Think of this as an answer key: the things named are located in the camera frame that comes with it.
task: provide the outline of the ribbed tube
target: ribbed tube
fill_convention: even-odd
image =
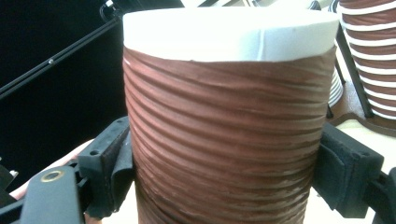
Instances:
[[[350,44],[349,46],[359,53],[369,54],[369,55],[389,55],[396,54],[396,45],[387,46],[359,46],[355,44]]]
[[[386,40],[386,39],[393,39],[396,36],[396,28],[388,28],[384,30],[364,31],[364,32],[346,29],[346,33],[350,37],[359,40]]]
[[[391,3],[393,0],[340,0],[340,6],[346,8],[367,8],[367,7],[376,7],[378,5],[384,5],[387,3]]]
[[[334,56],[199,63],[125,49],[139,223],[303,223]]]
[[[358,72],[359,72],[359,75],[361,75],[362,77],[366,77],[371,80],[377,80],[377,81],[382,81],[382,82],[396,82],[396,73],[394,75],[381,76],[381,75],[361,71],[359,68],[358,68]]]
[[[382,69],[395,69],[396,60],[379,61],[379,60],[362,59],[356,56],[352,56],[352,57],[355,60],[355,63],[357,63],[360,66],[366,66],[371,68],[382,68]]]
[[[378,11],[370,14],[347,15],[342,14],[344,22],[351,25],[370,26],[396,22],[396,8]]]

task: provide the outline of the metal screw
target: metal screw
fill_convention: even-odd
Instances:
[[[41,182],[51,182],[61,178],[64,175],[62,171],[52,171],[41,177]]]

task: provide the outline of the white rim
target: white rim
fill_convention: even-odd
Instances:
[[[369,26],[367,26],[367,25],[352,25],[352,24],[344,22],[344,20],[342,18],[340,18],[340,23],[343,27],[347,28],[348,30],[353,30],[353,31],[377,31],[377,30],[386,30],[389,28],[396,27],[396,22],[369,25]]]
[[[396,111],[396,107],[388,106],[388,105],[381,105],[380,103],[377,103],[376,101],[373,101],[373,100],[370,100],[370,99],[369,99],[369,103],[370,103],[370,105],[374,105],[374,106],[376,106],[378,108],[381,108],[381,109],[385,109],[385,110],[388,110],[388,111]]]
[[[350,48],[350,52],[358,58],[367,59],[367,60],[374,60],[374,61],[390,61],[396,60],[396,54],[386,54],[386,55],[373,55],[373,54],[365,54],[360,53]]]
[[[382,99],[386,99],[386,100],[396,100],[396,96],[395,95],[388,95],[388,94],[384,94],[384,93],[378,93],[375,91],[370,91],[367,90],[366,88],[364,88],[364,91],[372,96],[378,97],[378,98],[382,98]]]
[[[362,66],[356,62],[355,64],[358,69],[366,73],[373,73],[381,76],[396,75],[396,69],[372,68],[372,67]]]
[[[396,45],[396,38],[393,39],[383,39],[383,40],[360,40],[351,37],[347,32],[344,32],[347,42],[354,45],[366,46],[366,47],[381,47]]]
[[[198,62],[286,62],[321,55],[333,48],[339,26],[331,12],[266,7],[146,10],[125,14],[122,22],[127,49]]]
[[[385,11],[385,10],[392,9],[395,7],[396,7],[396,2],[391,2],[391,3],[386,3],[384,5],[379,5],[379,6],[375,6],[375,7],[352,9],[352,8],[341,7],[340,3],[338,2],[337,11],[347,14],[347,15],[364,15],[364,14],[369,14],[369,13]]]
[[[379,113],[379,112],[376,112],[375,110],[373,110],[373,113],[376,114],[376,115],[378,115],[379,117],[384,118],[384,119],[396,119],[396,117],[389,116],[389,115],[384,115],[384,114],[381,114],[381,113]]]
[[[377,80],[372,80],[367,77],[361,76],[361,81],[371,84],[371,85],[376,85],[380,87],[391,87],[391,88],[396,88],[396,82],[384,82],[384,81],[377,81]]]

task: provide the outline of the black plastic bracket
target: black plastic bracket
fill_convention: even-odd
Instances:
[[[381,174],[384,158],[326,123],[313,186],[343,217],[363,218],[370,204],[366,190]]]
[[[21,211],[21,224],[29,223],[83,223],[72,167],[55,167],[30,180]]]
[[[6,188],[14,178],[15,176],[8,169],[0,165],[0,208],[16,202],[16,200],[6,192]]]
[[[396,223],[396,168],[371,182],[364,194],[364,201],[375,210],[374,224]]]
[[[21,216],[21,210],[24,204],[24,199],[20,199],[15,203],[11,203],[5,207],[0,208],[0,220],[3,224],[18,224]]]
[[[111,123],[79,155],[81,177],[91,182],[91,217],[109,217],[120,209],[134,180],[127,117]]]

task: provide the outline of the brown ribbed cylinder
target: brown ribbed cylinder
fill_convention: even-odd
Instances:
[[[396,74],[395,75],[378,75],[378,74],[372,74],[372,73],[367,73],[364,71],[361,71],[358,68],[359,75],[362,77],[367,77],[371,80],[376,80],[376,81],[383,81],[383,82],[396,82]]]
[[[351,25],[378,25],[396,22],[396,8],[362,15],[343,14],[344,22]]]
[[[368,60],[361,59],[353,56],[356,63],[361,66],[372,67],[372,68],[383,68],[383,69],[395,69],[396,60]]]
[[[396,28],[388,28],[376,31],[353,31],[346,29],[346,33],[359,40],[385,40],[392,39],[396,36]]]
[[[139,223],[303,223],[334,57],[200,63],[125,49]]]
[[[391,3],[394,0],[340,0],[340,6],[350,9],[359,9],[367,7],[376,7],[379,5],[384,5],[386,3]]]
[[[363,54],[369,54],[369,55],[396,54],[396,45],[367,47],[367,46],[349,44],[349,46],[352,49],[356,50],[357,52]]]
[[[367,98],[369,98],[370,100],[375,101],[381,105],[396,107],[396,101],[394,101],[394,100],[382,99],[382,98],[378,98],[378,97],[375,97],[375,96],[372,96],[369,94],[367,94]]]
[[[375,110],[378,113],[383,114],[383,115],[391,116],[391,117],[396,118],[396,111],[386,110],[386,109],[383,109],[383,108],[379,108],[379,107],[377,107],[375,105],[372,105],[372,109]]]
[[[369,91],[374,91],[387,95],[396,95],[396,88],[376,86],[365,82],[363,82],[363,86]]]

